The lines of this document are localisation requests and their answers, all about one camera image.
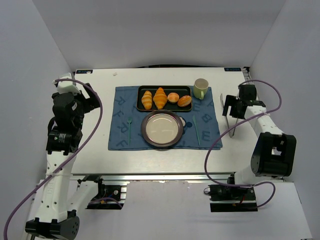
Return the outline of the oval orange bread roll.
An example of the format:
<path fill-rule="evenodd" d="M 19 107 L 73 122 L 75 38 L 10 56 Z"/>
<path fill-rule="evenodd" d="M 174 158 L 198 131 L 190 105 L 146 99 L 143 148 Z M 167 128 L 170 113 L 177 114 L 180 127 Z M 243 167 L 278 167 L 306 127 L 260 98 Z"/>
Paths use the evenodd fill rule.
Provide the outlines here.
<path fill-rule="evenodd" d="M 183 108 L 188 106 L 191 102 L 192 102 L 192 97 L 190 95 L 184 95 L 178 100 L 177 105 Z"/>

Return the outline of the metal serving tongs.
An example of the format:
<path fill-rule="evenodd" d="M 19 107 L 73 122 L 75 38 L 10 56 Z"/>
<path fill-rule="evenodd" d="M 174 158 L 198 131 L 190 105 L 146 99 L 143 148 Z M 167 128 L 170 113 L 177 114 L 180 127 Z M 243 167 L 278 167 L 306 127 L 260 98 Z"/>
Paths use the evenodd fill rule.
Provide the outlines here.
<path fill-rule="evenodd" d="M 224 102 L 224 97 L 223 97 L 223 94 L 222 94 L 222 93 L 220 94 L 219 99 L 220 99 L 221 107 L 222 107 L 222 109 L 224 110 L 225 102 Z M 226 122 L 227 128 L 229 129 L 231 126 L 230 126 L 230 124 L 229 124 L 228 117 L 227 117 L 227 116 L 224 116 L 224 115 L 223 115 L 223 117 L 224 117 L 224 120 L 225 120 L 225 122 Z M 235 135 L 235 130 L 234 130 L 234 129 L 230 130 L 230 131 L 228 132 L 228 135 L 229 135 L 230 138 L 233 138 L 234 135 Z"/>

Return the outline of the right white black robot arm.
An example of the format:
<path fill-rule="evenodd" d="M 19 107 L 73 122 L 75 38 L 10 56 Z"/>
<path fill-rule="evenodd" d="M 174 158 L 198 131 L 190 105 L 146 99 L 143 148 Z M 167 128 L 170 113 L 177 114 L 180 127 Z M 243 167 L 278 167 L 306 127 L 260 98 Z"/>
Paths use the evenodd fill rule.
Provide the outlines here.
<path fill-rule="evenodd" d="M 220 97 L 222 115 L 249 121 L 257 136 L 250 164 L 231 177 L 236 185 L 255 185 L 277 177 L 291 175 L 294 165 L 297 139 L 285 134 L 267 113 L 266 105 L 259 100 L 244 100 L 236 96 Z"/>

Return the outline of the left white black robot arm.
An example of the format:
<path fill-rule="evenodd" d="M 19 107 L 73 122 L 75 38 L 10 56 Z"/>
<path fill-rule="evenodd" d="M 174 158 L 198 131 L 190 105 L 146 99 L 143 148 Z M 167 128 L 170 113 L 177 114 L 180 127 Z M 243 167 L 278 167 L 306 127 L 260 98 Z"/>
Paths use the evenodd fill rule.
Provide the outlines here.
<path fill-rule="evenodd" d="M 40 206 L 35 217 L 25 224 L 25 232 L 42 239 L 73 240 L 76 238 L 81 208 L 98 192 L 96 183 L 87 183 L 68 202 L 68 190 L 77 154 L 88 143 L 81 141 L 85 114 L 102 108 L 101 99 L 89 83 L 83 84 L 88 98 L 75 83 L 55 82 L 57 92 L 52 95 L 53 118 L 48 124 L 46 144 L 46 178 Z"/>

